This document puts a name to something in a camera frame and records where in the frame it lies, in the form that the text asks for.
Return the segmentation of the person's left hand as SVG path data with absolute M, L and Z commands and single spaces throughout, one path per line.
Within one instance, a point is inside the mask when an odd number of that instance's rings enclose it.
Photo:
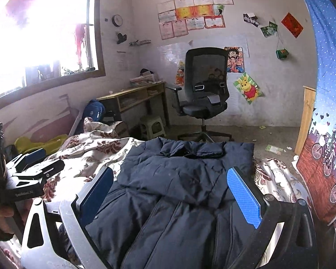
M 26 224 L 28 214 L 32 206 L 32 199 L 19 203 L 19 213 L 23 224 Z M 12 218 L 14 210 L 11 205 L 0 205 L 0 229 L 8 234 L 14 234 L 13 228 L 8 223 L 8 219 Z

